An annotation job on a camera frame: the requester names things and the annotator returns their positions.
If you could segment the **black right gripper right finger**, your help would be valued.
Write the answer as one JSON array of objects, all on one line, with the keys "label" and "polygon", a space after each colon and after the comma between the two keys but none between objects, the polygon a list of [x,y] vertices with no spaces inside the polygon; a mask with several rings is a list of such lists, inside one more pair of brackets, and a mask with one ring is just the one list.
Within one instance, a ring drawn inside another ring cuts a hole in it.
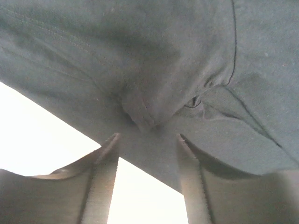
[{"label": "black right gripper right finger", "polygon": [[254,175],[177,136],[181,192],[191,224],[296,224],[299,172]]}]

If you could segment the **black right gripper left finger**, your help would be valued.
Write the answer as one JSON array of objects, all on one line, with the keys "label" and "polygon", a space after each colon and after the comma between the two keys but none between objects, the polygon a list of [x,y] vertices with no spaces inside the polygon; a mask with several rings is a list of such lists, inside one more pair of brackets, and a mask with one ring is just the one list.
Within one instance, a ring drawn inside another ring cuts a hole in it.
[{"label": "black right gripper left finger", "polygon": [[105,224],[119,160],[119,135],[49,175],[0,172],[3,224]]}]

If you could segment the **black t shirt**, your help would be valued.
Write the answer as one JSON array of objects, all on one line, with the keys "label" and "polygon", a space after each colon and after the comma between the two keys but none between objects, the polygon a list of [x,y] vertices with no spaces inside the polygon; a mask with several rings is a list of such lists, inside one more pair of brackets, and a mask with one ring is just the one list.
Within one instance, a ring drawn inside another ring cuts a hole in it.
[{"label": "black t shirt", "polygon": [[180,190],[178,133],[253,174],[299,167],[296,0],[3,0],[0,80]]}]

